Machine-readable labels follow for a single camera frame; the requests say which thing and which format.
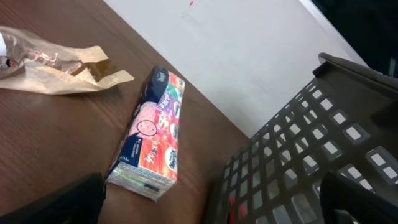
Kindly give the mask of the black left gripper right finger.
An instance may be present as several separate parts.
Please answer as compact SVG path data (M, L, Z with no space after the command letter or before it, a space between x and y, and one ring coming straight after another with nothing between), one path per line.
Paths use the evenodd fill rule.
M397 207L355 184L346 177L329 172L320 184L323 220L334 223L397 223Z

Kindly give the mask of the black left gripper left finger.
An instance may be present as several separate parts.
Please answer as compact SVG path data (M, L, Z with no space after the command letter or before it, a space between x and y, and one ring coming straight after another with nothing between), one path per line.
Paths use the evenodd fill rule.
M97 224L105 198L103 176L92 173L1 216L1 223Z

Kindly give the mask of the San Remo spaghetti packet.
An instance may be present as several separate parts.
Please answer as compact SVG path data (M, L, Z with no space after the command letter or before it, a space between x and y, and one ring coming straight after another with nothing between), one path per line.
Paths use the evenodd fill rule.
M235 197L230 196L226 214L227 224L235 224L238 220L245 218L247 214L248 210L245 204L238 205Z

